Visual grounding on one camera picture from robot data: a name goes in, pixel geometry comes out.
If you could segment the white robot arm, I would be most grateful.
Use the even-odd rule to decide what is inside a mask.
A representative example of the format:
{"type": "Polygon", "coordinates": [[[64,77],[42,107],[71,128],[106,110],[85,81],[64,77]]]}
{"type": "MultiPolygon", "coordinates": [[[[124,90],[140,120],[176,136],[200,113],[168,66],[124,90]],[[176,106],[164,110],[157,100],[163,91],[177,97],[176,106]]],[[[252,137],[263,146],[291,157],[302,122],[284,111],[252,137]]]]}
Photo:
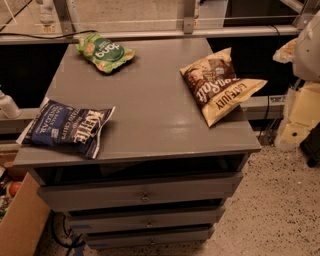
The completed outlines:
{"type": "Polygon", "coordinates": [[[275,139],[277,148],[292,151],[320,123],[320,11],[297,38],[275,52],[273,59],[291,62],[298,78],[285,95],[283,120],[275,139]]]}

